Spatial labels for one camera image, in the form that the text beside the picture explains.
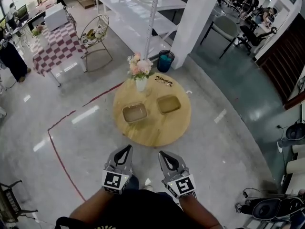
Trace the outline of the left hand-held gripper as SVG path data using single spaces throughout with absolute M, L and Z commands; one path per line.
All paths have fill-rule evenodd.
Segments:
M 132 145 L 118 148 L 110 153 L 102 172 L 102 188 L 105 191 L 122 194 L 132 177 L 132 154 Z

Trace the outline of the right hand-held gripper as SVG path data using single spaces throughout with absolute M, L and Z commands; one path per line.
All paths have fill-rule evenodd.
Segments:
M 196 190 L 194 177 L 185 168 L 184 160 L 172 152 L 160 151 L 158 154 L 161 170 L 164 174 L 162 183 L 175 198 L 192 195 Z

